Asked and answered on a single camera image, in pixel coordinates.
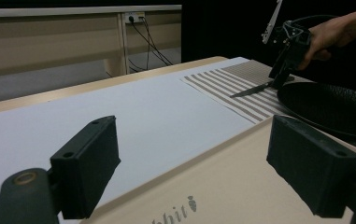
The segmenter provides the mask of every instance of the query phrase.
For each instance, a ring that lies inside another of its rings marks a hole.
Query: hand
[[[306,69],[311,60],[329,60],[332,53],[328,48],[332,46],[344,47],[354,39],[345,31],[343,17],[333,18],[308,30],[311,33],[311,43],[303,61],[297,68],[298,70]]]

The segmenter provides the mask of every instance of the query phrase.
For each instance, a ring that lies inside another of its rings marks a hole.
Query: white paper sheet
[[[98,205],[121,196],[253,125],[180,81],[247,61],[234,58],[0,112],[0,186],[21,170],[48,170],[50,157],[87,123],[114,115],[121,164]]]

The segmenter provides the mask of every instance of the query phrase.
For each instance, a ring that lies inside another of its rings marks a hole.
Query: blade
[[[251,95],[251,94],[259,92],[259,91],[263,91],[265,88],[269,87],[272,82],[273,81],[266,82],[260,86],[253,87],[253,88],[247,89],[245,91],[241,91],[239,93],[231,95],[230,97],[234,98],[234,97],[239,97],[239,96],[246,96],[246,95]]]

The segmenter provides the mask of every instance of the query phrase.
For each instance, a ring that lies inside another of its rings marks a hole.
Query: robotic arm
[[[275,89],[282,87],[291,71],[297,68],[311,41],[311,33],[306,27],[299,24],[299,21],[304,19],[285,21],[281,27],[274,29],[281,4],[282,0],[277,0],[277,7],[271,21],[262,34],[264,44],[281,47],[278,58],[269,74],[269,77],[274,79],[271,87]]]

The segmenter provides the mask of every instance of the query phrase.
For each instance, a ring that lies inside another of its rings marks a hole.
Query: black 3d-printed bracket
[[[319,217],[356,219],[356,153],[299,119],[275,115],[268,163]]]
[[[51,158],[51,168],[20,171],[0,190],[0,224],[88,218],[121,162],[114,116],[93,120]]]

